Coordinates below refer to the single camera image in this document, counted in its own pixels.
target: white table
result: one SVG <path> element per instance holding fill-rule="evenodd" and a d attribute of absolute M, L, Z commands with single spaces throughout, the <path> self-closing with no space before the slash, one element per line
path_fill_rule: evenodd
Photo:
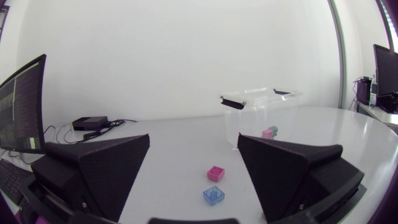
<path fill-rule="evenodd" d="M 367 191 L 342 223 L 366 223 L 382 200 L 397 166 L 397 135 L 375 119 L 335 108 L 299 107 L 293 129 L 286 141 L 319 146 L 341 144 L 342 157 L 365 173 L 362 184 Z M 150 148 L 120 223 L 146 223 L 151 217 L 232 217 L 241 223 L 265 223 L 241 155 L 226 140 L 222 116 L 126 123 L 96 141 L 145 133 L 149 133 Z M 81 132 L 74 131 L 67 139 L 81 136 Z M 213 165 L 225 169 L 220 182 L 206 177 Z M 202 192 L 214 185 L 225 193 L 225 199 L 210 206 Z"/>

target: black cable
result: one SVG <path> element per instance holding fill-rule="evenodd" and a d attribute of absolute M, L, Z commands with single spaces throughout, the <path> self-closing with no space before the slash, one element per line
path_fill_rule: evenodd
<path fill-rule="evenodd" d="M 65 137 L 67 136 L 67 134 L 68 134 L 69 132 L 72 131 L 72 126 L 73 126 L 73 125 L 71 125 L 69 131 L 67 131 L 67 132 L 63 135 L 63 140 L 64 140 L 66 143 L 69 143 L 69 144 L 75 144 L 75 143 L 77 143 L 77 142 L 80 142 L 80 141 L 69 142 L 69 141 L 67 141 L 67 140 L 65 139 Z"/>
<path fill-rule="evenodd" d="M 58 144 L 61 144 L 60 141 L 58 141 L 58 134 L 60 133 L 61 129 L 62 129 L 63 127 L 65 127 L 65 126 L 66 126 L 66 125 L 63 125 L 63 126 L 57 131 L 57 135 L 56 135 L 56 137 L 55 137 L 55 140 L 57 140 Z"/>
<path fill-rule="evenodd" d="M 353 82 L 353 83 L 354 83 L 354 86 L 353 86 L 354 98 L 353 98 L 353 100 L 352 100 L 352 102 L 351 102 L 351 104 L 350 104 L 348 110 L 351 110 L 351 107 L 353 106 L 354 100 L 355 100 L 355 98 L 356 98 L 355 86 L 356 86 L 357 82 L 359 82 L 359 80 L 360 80 L 361 78 L 362 78 L 362 77 L 358 77 L 358 78 L 355 79 L 355 81 Z"/>
<path fill-rule="evenodd" d="M 31 165 L 31 164 L 33 164 L 34 162 L 36 162 L 36 161 L 33 161 L 33 162 L 26 162 L 21 156 L 19 156 L 19 155 L 12 156 L 12 155 L 10 155 L 10 153 L 11 153 L 11 151 L 8 151 L 8 156 L 9 156 L 9 157 L 13 157 L 13 158 L 19 157 L 19 159 L 22 160 L 26 165 Z"/>
<path fill-rule="evenodd" d="M 7 150 L 4 150 L 4 152 L 2 152 L 2 154 L 1 154 L 1 156 L 3 156 L 3 155 L 4 155 L 4 153 L 6 153 L 6 152 L 7 152 Z"/>
<path fill-rule="evenodd" d="M 138 121 L 130 120 L 130 119 L 117 119 L 117 121 L 132 121 L 132 122 L 138 122 Z"/>
<path fill-rule="evenodd" d="M 99 136 L 101 136 L 101 135 L 107 133 L 108 131 L 112 130 L 114 127 L 118 127 L 118 126 L 124 124 L 126 121 L 137 122 L 137 121 L 134 121 L 134 120 L 131 120 L 131 119 L 117 119 L 117 120 L 114 120 L 114 121 L 108 121 L 108 122 L 105 123 L 105 128 L 107 128 L 107 130 L 105 130 L 105 131 L 95 131 L 95 132 L 92 132 L 92 133 L 85 134 L 82 140 L 80 140 L 80 141 L 73 141 L 73 142 L 69 142 L 69 141 L 67 141 L 67 140 L 65 139 L 65 136 L 66 136 L 70 131 L 72 131 L 72 126 L 70 126 L 70 130 L 67 131 L 67 132 L 63 135 L 63 140 L 64 140 L 66 143 L 69 143 L 69 144 L 79 144 L 79 143 L 83 143 L 83 142 L 86 142 L 86 141 L 88 141 L 88 140 L 90 140 L 90 139 L 97 138 L 97 137 L 99 137 Z"/>
<path fill-rule="evenodd" d="M 43 132 L 43 134 L 45 134 L 45 133 L 47 132 L 47 130 L 49 130 L 49 128 L 54 128 L 54 129 L 56 129 L 54 126 L 50 125 L 50 126 Z"/>

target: black keyboard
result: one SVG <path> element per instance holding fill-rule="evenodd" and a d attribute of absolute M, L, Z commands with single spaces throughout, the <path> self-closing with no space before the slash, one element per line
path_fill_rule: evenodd
<path fill-rule="evenodd" d="M 5 159 L 0 160 L 0 189 L 17 205 L 22 200 L 21 183 L 32 173 L 15 166 Z"/>

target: translucent blue lego brick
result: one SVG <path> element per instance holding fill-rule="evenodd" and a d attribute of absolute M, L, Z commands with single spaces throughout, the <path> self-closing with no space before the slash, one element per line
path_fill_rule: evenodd
<path fill-rule="evenodd" d="M 218 202 L 224 200 L 224 192 L 218 187 L 214 186 L 203 192 L 203 197 L 210 205 L 215 205 Z"/>

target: window frame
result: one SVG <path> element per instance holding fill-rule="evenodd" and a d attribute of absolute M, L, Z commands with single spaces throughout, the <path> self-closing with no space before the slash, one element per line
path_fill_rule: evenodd
<path fill-rule="evenodd" d="M 4 13 L 4 12 L 2 12 L 3 10 L 6 10 L 6 12 L 5 12 L 3 21 L 0 21 L 0 41 L 1 41 L 2 31 L 4 30 L 4 25 L 6 23 L 7 15 L 8 15 L 8 12 L 10 11 L 10 7 L 9 6 L 1 6 L 0 13 Z"/>

